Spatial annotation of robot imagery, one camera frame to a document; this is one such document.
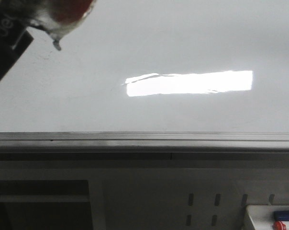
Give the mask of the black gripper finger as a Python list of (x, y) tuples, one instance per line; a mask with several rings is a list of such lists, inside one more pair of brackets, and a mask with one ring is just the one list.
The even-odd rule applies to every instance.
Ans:
[(7, 0), (0, 0), (0, 81), (22, 56), (33, 37), (10, 10)]

